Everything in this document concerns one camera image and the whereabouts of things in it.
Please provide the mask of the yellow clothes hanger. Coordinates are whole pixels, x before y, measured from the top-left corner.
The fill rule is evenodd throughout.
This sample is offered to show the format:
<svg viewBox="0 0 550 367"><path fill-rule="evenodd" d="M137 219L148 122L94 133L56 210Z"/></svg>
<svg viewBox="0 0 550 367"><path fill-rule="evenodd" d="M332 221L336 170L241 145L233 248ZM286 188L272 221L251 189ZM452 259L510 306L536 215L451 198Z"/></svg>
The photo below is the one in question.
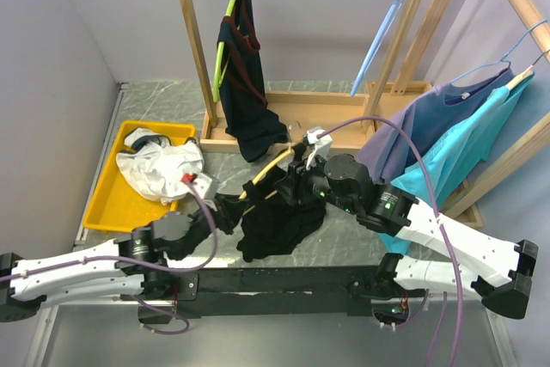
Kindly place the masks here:
<svg viewBox="0 0 550 367"><path fill-rule="evenodd" d="M259 173L243 186L239 196L240 201L247 201L247 206L242 213L246 216L255 207L255 204L249 199L250 194L258 192L260 196L265 195L266 199L271 198L277 193L278 183L284 179L295 180L296 175L305 169L303 160L304 154L311 147L308 138L308 132L299 132L296 122L289 128L290 141Z"/></svg>

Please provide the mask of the black tank top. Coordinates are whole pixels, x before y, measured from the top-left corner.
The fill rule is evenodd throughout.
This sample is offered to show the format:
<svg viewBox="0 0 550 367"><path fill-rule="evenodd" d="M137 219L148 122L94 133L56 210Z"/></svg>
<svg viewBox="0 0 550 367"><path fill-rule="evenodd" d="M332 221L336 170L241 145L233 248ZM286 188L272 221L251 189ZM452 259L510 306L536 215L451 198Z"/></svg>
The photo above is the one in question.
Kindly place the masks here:
<svg viewBox="0 0 550 367"><path fill-rule="evenodd" d="M326 203L291 206L279 193L266 199L255 191L249 199L255 207L241 218L243 238L237 243L237 250L247 263L291 254L304 238L321 227L327 213Z"/></svg>

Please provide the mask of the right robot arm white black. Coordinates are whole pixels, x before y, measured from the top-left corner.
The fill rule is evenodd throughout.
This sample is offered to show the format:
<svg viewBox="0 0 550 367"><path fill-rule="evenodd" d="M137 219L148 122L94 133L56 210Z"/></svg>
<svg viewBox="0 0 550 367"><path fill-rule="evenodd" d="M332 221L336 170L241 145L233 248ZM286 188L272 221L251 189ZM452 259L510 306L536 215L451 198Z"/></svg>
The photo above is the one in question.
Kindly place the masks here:
<svg viewBox="0 0 550 367"><path fill-rule="evenodd" d="M366 229L429 248L448 261L384 255L376 276L387 297L402 290L459 291L509 319L525 317L538 255L533 242L508 242L483 234L390 184L376 184L351 155L292 162L275 188L290 205L324 201L352 214Z"/></svg>

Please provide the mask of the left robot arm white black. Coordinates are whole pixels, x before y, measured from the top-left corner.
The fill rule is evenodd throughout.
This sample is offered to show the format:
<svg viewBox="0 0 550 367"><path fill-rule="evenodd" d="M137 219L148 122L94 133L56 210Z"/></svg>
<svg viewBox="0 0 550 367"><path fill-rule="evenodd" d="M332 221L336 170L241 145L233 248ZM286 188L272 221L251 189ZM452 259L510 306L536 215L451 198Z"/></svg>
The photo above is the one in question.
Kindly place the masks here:
<svg viewBox="0 0 550 367"><path fill-rule="evenodd" d="M209 237L232 234L246 207L236 195L218 194L191 214L170 212L91 248L35 260L2 254L1 320L26 320L81 297L163 299L174 275L185 271L176 262Z"/></svg>

